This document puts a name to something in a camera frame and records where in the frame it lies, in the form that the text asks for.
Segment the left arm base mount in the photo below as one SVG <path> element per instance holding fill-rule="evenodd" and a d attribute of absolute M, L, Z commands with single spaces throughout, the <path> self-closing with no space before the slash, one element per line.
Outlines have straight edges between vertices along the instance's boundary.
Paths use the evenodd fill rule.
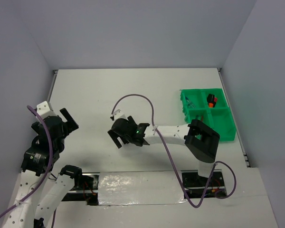
<path fill-rule="evenodd" d="M 83 174 L 79 184 L 62 201 L 82 201 L 88 206 L 98 206 L 98 179 L 99 175 Z"/>

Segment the orange cap highlighter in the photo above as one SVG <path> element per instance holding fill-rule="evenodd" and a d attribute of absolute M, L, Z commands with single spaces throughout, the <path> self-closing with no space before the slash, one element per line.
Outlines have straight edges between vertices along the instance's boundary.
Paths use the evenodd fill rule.
<path fill-rule="evenodd" d="M 217 103 L 217 98 L 213 97 L 209 102 L 208 102 L 208 107 L 209 108 L 214 108 L 216 106 Z"/>

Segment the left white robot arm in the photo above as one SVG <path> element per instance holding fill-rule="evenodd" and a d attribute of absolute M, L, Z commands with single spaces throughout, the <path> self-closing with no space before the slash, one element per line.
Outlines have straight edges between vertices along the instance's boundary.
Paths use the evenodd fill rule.
<path fill-rule="evenodd" d="M 65 148 L 65 138 L 79 126 L 65 108 L 60 110 L 60 117 L 47 101 L 28 109 L 37 119 L 31 126 L 37 135 L 24 153 L 14 204 L 4 212 L 8 216 L 4 228 L 45 228 L 67 192 L 81 188 L 84 183 L 82 169 L 66 165 L 52 188 L 42 195 L 54 164 Z"/>

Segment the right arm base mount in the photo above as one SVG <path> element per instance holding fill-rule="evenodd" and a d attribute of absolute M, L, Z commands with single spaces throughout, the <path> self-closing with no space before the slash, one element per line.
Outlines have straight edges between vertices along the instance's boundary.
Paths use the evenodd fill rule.
<path fill-rule="evenodd" d="M 190 199 L 200 199 L 208 178 L 200 177 L 198 171 L 182 171 L 182 183 Z M 214 171 L 205 198 L 222 198 L 227 195 L 221 170 Z"/>

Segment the clear blue-cap glue bottle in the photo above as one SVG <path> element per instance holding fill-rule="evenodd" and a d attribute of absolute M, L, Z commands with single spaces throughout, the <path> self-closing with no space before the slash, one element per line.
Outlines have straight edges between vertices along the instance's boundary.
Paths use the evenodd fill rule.
<path fill-rule="evenodd" d="M 189 108 L 196 108 L 195 104 L 188 97 L 185 97 L 185 100 Z"/>

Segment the pink cap highlighter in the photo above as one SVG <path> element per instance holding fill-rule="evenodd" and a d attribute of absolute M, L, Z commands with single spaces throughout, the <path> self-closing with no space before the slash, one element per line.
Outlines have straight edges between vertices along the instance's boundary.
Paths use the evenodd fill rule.
<path fill-rule="evenodd" d="M 208 94 L 207 96 L 207 102 L 212 103 L 216 101 L 216 97 L 214 94 Z"/>

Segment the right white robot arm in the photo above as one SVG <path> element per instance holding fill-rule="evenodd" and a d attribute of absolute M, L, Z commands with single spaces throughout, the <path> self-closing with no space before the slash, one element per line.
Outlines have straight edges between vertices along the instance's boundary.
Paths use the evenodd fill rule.
<path fill-rule="evenodd" d="M 211 172 L 218 149 L 220 135 L 200 120 L 177 126 L 151 126 L 149 123 L 137 124 L 134 119 L 125 115 L 111 115 L 113 125 L 108 131 L 118 148 L 122 144 L 144 145 L 175 144 L 186 146 L 198 160 L 197 181 L 208 186 L 214 179 Z"/>

